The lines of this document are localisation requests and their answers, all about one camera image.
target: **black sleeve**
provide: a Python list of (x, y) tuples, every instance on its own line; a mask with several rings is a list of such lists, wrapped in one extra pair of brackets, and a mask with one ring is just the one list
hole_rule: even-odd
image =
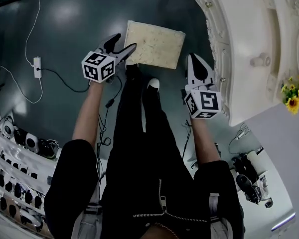
[(75, 220), (89, 204), (98, 181), (96, 161), (87, 141), (64, 145), (44, 199), (46, 223), (54, 238), (71, 238)]
[(219, 194), (218, 216), (226, 218), (230, 222), (234, 239), (242, 239), (244, 237), (244, 213), (228, 163), (214, 161), (199, 166), (194, 176), (194, 182), (204, 199), (210, 193)]

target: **beige board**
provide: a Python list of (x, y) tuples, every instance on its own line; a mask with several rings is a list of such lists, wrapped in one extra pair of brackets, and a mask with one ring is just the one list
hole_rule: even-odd
[(176, 69), (184, 39), (183, 32), (129, 20), (125, 47), (136, 43), (137, 48), (128, 60)]

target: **forearm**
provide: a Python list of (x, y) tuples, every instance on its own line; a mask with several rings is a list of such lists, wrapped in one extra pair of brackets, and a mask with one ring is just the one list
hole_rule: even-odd
[(98, 129), (99, 107), (103, 85), (91, 82), (88, 95), (76, 120), (72, 139), (88, 141), (94, 148)]
[(198, 165), (221, 160), (204, 119), (191, 119)]

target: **gray wall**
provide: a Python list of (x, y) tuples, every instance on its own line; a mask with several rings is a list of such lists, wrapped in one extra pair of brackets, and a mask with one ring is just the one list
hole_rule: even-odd
[(291, 115), (281, 104), (246, 123), (265, 148), (285, 184), (296, 212), (297, 222), (292, 228), (294, 238), (299, 239), (299, 114)]

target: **light strip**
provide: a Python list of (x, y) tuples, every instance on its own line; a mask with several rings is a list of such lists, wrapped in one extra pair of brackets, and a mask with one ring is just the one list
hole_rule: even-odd
[(275, 225), (272, 229), (271, 232), (277, 230), (287, 222), (291, 221), (294, 217), (296, 216), (296, 213), (291, 214), (289, 217), (285, 218), (283, 221), (279, 222), (277, 225)]

